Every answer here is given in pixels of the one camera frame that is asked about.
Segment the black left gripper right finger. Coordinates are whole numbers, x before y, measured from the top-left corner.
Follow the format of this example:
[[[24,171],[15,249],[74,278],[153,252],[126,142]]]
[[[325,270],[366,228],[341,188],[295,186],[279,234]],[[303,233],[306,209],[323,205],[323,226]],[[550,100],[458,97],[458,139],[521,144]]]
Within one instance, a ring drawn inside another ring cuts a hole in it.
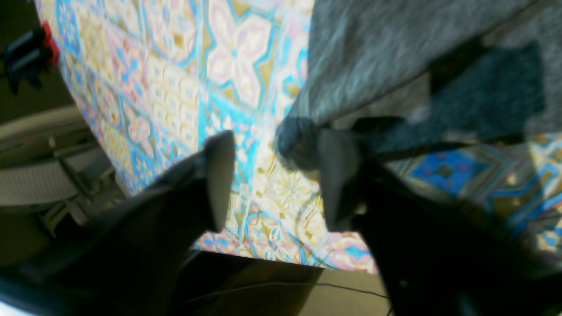
[[[559,316],[561,270],[415,193],[343,130],[318,138],[325,222],[357,232],[396,316]]]

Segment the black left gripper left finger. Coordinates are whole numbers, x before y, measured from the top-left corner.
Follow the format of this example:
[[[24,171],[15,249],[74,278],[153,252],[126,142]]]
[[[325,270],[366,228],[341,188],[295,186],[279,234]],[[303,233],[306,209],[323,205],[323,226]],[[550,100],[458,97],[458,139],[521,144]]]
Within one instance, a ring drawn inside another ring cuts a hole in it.
[[[225,227],[235,141],[219,132],[70,241],[1,270],[3,316],[162,316],[189,248]]]

